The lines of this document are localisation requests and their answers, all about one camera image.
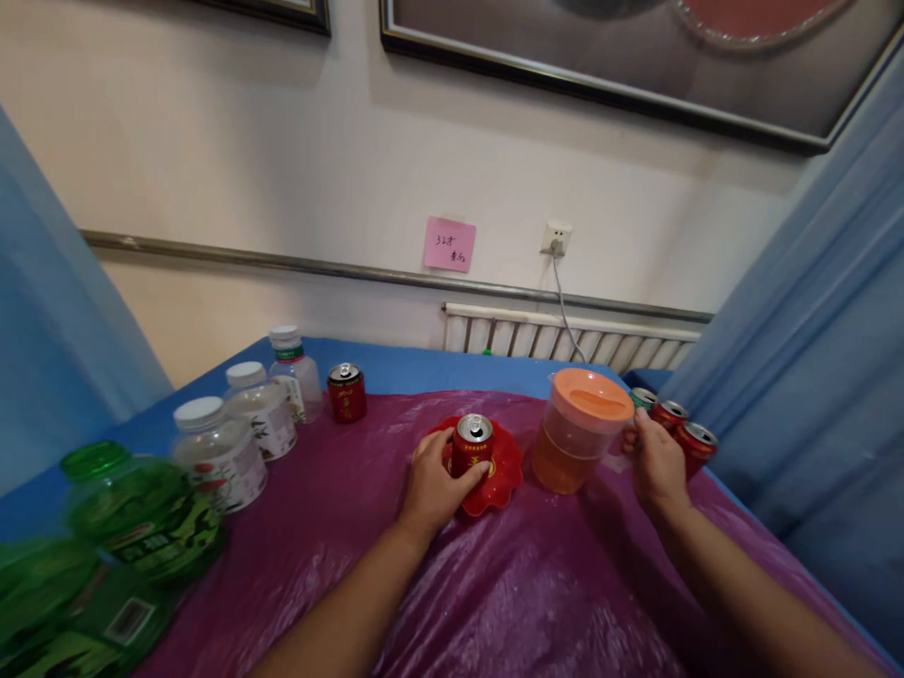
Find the painting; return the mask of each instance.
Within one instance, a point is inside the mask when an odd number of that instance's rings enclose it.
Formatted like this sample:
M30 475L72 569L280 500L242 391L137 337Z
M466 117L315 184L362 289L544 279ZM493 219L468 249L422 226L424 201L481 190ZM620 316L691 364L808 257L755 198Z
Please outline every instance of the painting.
M328 0L200 0L200 2L304 28L325 36L331 34Z
M824 153L904 0L380 0L388 52L793 153Z

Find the wall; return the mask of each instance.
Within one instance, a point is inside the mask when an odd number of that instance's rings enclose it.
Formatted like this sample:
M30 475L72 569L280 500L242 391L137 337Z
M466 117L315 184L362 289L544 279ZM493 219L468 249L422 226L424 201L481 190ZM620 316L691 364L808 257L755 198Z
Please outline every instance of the wall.
M327 41L183 0L5 0L0 103L82 228L420 271L450 216L478 228L470 278L548 288L559 218L567 291L701 311L818 164L388 57L376 2L331 7ZM177 385L289 318L418 346L442 327L433 292L103 260Z

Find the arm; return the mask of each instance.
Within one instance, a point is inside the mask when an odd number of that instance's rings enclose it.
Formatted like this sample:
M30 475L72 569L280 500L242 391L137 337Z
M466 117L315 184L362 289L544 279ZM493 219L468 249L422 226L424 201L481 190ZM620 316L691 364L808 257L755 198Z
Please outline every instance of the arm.
M490 466L481 462L453 479L442 464L451 434L448 428L421 441L398 520L351 573L280 638L250 678L369 675L430 542Z
M638 501L672 564L706 613L730 629L774 675L882 676L821 618L785 590L693 507L681 447L647 413L624 451L635 456Z

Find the plastic pitcher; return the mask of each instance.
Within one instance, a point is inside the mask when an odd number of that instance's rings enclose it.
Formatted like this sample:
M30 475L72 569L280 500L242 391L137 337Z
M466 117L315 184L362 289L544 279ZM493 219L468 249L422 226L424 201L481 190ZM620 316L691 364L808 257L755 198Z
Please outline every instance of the plastic pitcher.
M559 494L581 489L634 417L631 397L612 379L585 369L552 377L543 425L534 443L534 475Z

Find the green bottle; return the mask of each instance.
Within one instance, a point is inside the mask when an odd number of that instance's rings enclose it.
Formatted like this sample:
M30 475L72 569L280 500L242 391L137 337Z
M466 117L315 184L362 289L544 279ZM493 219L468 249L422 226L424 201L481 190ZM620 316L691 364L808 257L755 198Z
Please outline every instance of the green bottle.
M60 467L73 484L69 528L149 581L181 587L222 553L219 515L178 466L105 441L75 450Z
M80 540L0 545L0 676L119 678L170 623L173 601Z

